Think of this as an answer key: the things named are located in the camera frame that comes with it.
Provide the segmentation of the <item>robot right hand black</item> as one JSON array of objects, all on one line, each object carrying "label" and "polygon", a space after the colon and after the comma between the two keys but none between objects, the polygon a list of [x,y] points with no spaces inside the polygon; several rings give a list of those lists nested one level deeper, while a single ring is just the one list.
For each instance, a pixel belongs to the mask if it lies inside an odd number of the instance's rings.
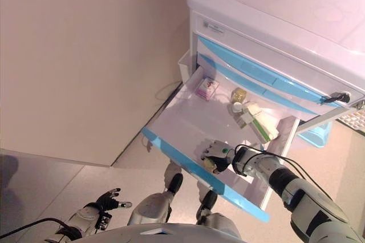
[{"label": "robot right hand black", "polygon": [[234,148],[223,141],[204,139],[195,148],[194,156],[208,173],[219,175],[231,166]]}]

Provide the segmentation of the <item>robot left hand black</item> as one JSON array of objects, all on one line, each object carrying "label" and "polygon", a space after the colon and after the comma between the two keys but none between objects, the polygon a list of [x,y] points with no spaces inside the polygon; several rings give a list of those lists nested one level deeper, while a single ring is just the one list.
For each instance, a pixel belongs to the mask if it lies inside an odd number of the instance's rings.
[{"label": "robot left hand black", "polygon": [[129,201],[117,201],[117,197],[121,192],[120,188],[114,188],[97,199],[97,203],[103,208],[103,211],[114,210],[114,209],[127,209],[132,207],[132,203]]}]

